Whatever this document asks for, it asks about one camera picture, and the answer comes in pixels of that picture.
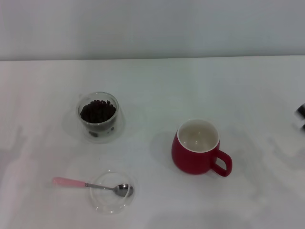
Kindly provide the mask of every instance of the red mug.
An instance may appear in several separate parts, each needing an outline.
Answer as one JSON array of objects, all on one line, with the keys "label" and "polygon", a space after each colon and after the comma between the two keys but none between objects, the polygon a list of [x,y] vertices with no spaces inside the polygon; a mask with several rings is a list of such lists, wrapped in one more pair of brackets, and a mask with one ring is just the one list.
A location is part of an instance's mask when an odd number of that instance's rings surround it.
[{"label": "red mug", "polygon": [[[216,127],[205,120],[192,119],[181,124],[172,145],[172,158],[182,171],[202,174],[212,169],[227,177],[232,171],[232,159],[219,149],[220,135]],[[226,169],[216,164],[223,160]]]}]

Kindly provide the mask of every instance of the clear glass cup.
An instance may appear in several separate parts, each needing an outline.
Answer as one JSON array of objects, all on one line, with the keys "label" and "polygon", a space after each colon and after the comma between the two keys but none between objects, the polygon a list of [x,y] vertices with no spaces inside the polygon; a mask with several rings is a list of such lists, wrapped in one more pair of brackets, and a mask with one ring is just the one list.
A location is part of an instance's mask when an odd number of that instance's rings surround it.
[{"label": "clear glass cup", "polygon": [[[84,106],[88,105],[94,100],[110,101],[110,103],[116,108],[114,115],[105,122],[102,123],[88,123],[81,118],[81,111]],[[88,132],[94,138],[106,137],[114,132],[117,122],[117,115],[119,113],[119,103],[116,98],[106,92],[93,92],[85,95],[77,104],[76,115],[85,127],[85,131]]]}]

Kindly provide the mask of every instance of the mug handle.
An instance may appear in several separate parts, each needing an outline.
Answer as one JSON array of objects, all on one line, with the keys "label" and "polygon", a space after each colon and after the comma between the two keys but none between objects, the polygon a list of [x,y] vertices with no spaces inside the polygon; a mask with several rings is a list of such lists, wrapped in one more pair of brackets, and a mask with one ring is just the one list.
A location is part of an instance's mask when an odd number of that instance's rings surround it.
[{"label": "mug handle", "polygon": [[225,162],[226,169],[221,168],[219,165],[217,165],[215,163],[212,166],[212,170],[214,170],[216,173],[218,173],[222,177],[227,177],[228,175],[230,175],[230,173],[232,171],[232,159],[230,158],[229,155],[227,155],[226,153],[224,153],[221,150],[218,150],[217,157]]}]

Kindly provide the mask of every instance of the pink spoon handle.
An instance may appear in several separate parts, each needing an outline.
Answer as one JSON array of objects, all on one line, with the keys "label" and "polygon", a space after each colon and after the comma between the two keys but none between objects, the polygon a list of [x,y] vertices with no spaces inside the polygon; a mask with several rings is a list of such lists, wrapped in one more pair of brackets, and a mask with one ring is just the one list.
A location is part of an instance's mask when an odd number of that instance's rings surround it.
[{"label": "pink spoon handle", "polygon": [[63,177],[54,177],[53,184],[70,187],[85,187],[86,183],[79,180],[71,180]]}]

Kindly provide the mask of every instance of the black object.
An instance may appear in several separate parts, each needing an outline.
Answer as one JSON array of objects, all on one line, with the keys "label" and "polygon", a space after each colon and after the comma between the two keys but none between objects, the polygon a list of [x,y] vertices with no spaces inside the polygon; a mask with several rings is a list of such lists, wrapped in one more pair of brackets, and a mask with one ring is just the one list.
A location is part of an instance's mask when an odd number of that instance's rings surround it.
[{"label": "black object", "polygon": [[91,134],[92,137],[98,137],[98,133],[95,133],[95,132],[92,132],[92,131],[89,131],[89,134]]},{"label": "black object", "polygon": [[80,115],[88,123],[102,123],[110,119],[116,108],[107,100],[94,100],[84,106]]},{"label": "black object", "polygon": [[302,106],[300,106],[296,113],[302,118],[305,119],[305,104],[303,104]]}]

